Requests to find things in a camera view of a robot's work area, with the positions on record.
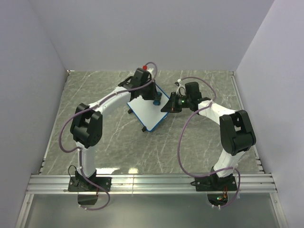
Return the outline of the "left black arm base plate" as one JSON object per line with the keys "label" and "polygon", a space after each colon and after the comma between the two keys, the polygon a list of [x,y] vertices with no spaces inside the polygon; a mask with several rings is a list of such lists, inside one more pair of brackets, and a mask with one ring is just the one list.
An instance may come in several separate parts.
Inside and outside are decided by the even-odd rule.
{"label": "left black arm base plate", "polygon": [[91,177],[89,180],[94,183],[91,184],[85,180],[81,175],[74,176],[70,178],[68,191],[69,192],[94,192],[100,190],[98,186],[102,187],[106,191],[110,191],[112,178],[109,176],[106,177]]}

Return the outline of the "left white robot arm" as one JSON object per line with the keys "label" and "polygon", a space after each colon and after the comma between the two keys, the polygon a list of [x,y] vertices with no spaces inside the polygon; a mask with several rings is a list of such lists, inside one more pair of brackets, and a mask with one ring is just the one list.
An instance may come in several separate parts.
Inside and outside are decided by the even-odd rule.
{"label": "left white robot arm", "polygon": [[144,65],[136,69],[104,98],[85,105],[81,103],[75,112],[70,132],[78,150],[78,165],[75,172],[79,185],[85,191],[101,189],[96,180],[95,146],[103,134],[103,118],[118,107],[141,96],[144,100],[159,101],[161,95],[156,90],[157,70],[148,70]]}

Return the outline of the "blue whiteboard eraser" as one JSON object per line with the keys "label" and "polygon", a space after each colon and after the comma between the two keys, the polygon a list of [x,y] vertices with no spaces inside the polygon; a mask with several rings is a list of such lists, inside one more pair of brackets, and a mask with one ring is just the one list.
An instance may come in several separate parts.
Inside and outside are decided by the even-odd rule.
{"label": "blue whiteboard eraser", "polygon": [[154,94],[153,104],[159,106],[161,104],[161,97],[162,97],[162,93],[157,91]]}

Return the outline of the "blue-framed small whiteboard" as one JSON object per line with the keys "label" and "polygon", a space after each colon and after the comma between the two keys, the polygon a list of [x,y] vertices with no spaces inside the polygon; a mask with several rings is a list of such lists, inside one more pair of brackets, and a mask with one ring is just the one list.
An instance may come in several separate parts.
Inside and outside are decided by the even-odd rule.
{"label": "blue-framed small whiteboard", "polygon": [[141,96],[127,103],[142,126],[147,128],[148,132],[154,131],[159,123],[168,115],[168,112],[161,112],[161,109],[168,102],[169,97],[157,84],[156,90],[162,93],[161,104],[159,106],[154,105],[152,100],[144,100]]}

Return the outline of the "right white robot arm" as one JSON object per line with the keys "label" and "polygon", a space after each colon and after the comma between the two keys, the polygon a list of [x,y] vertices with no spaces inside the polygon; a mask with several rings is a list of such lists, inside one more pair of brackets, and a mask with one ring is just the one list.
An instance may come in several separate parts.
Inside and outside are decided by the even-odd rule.
{"label": "right white robot arm", "polygon": [[172,92],[161,111],[180,113],[184,108],[188,108],[194,114],[214,121],[220,128],[222,153],[211,168],[211,174],[196,175],[194,184],[207,191],[219,191],[225,188],[236,190],[233,171],[244,153],[256,144],[256,136],[248,113],[245,110],[234,111],[225,108],[208,97],[202,97],[197,82],[188,82],[182,86],[178,81],[176,84],[179,88],[183,88],[185,93]]}

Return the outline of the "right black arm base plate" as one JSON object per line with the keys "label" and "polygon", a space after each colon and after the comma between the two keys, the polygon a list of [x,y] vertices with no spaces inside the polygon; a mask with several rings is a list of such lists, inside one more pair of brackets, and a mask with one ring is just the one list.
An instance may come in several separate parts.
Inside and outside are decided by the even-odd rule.
{"label": "right black arm base plate", "polygon": [[232,174],[224,178],[220,178],[216,174],[204,178],[195,178],[190,184],[196,188],[196,191],[237,190],[236,179]]}

